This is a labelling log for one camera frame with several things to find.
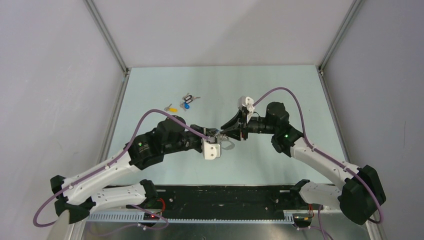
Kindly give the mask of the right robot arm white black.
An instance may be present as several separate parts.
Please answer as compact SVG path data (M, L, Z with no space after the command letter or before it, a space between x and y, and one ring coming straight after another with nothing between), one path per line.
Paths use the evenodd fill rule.
M301 180L290 191L291 204L303 209L308 204L328 206L341 212L352 222L363 225L371 220L386 201L377 171L370 165L359 167L339 161L307 143L304 133L289 122L290 115L282 102L266 106L265 116L253 116L245 106L221 126L221 133L237 141L249 134L270 134L276 152L296 159L325 176L331 185L319 186Z

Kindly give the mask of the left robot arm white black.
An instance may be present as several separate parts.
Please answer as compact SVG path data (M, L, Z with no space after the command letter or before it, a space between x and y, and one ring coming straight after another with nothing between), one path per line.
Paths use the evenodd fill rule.
M73 177L57 175L50 180L56 194L55 212L69 212L70 224L84 220L90 214L127 205L153 208L158 194L152 181L143 179L127 186L113 186L121 177L135 174L155 164L164 156L177 152L214 149L214 136L209 129L186 126L184 119L173 115L160 121L155 128L137 135L118 154Z

